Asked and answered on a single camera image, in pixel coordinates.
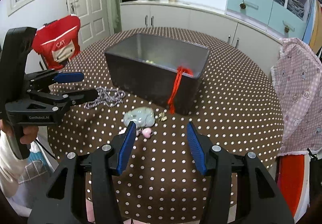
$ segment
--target red rope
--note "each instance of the red rope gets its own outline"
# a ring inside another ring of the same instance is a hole
[[[177,94],[177,91],[179,89],[179,85],[180,85],[180,82],[181,82],[181,77],[182,77],[182,74],[183,73],[187,73],[189,75],[193,75],[192,71],[190,69],[186,69],[186,68],[183,68],[181,66],[179,66],[177,68],[177,76],[174,80],[174,84],[173,84],[173,89],[172,89],[172,93],[171,93],[171,96],[170,98],[168,99],[168,105],[170,107],[170,113],[171,114],[174,114],[175,113],[175,108],[174,108],[174,97],[175,95]]]

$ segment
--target light blue drawer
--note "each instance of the light blue drawer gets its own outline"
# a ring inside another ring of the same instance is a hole
[[[281,33],[285,38],[296,37],[302,40],[306,23],[288,9],[274,2],[268,26]],[[286,26],[289,27],[288,33],[285,32]]]
[[[246,4],[245,9],[241,9],[241,3]],[[252,17],[264,24],[268,24],[273,0],[227,0],[227,10],[236,11]]]

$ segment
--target pink heart keychain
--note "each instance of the pink heart keychain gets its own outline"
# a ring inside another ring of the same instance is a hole
[[[142,135],[149,139],[152,135],[152,129],[151,128],[145,128],[144,130],[142,130]]]

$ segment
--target door handle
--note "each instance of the door handle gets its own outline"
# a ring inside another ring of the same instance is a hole
[[[75,13],[76,2],[78,2],[78,0],[76,1],[68,0],[68,1],[70,3],[71,13]]]
[[[255,10],[258,10],[258,5],[251,3],[250,1],[243,0],[243,2],[239,5],[241,9],[246,9],[246,6],[252,7]]]
[[[237,41],[236,41],[236,46],[235,46],[235,48],[237,48],[237,46],[238,46],[238,43],[239,43],[239,38],[237,38]]]

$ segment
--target white cabinet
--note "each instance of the white cabinet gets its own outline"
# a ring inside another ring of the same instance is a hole
[[[190,10],[158,5],[121,5],[122,30],[149,27],[189,28]]]
[[[238,23],[232,46],[251,58],[266,76],[271,78],[270,68],[280,58],[280,43],[261,32]]]
[[[189,28],[189,9],[151,5],[150,16],[151,27]]]
[[[206,33],[229,44],[232,43],[236,27],[236,21],[202,11],[190,11],[190,30]]]
[[[121,5],[122,30],[150,27],[150,5]]]

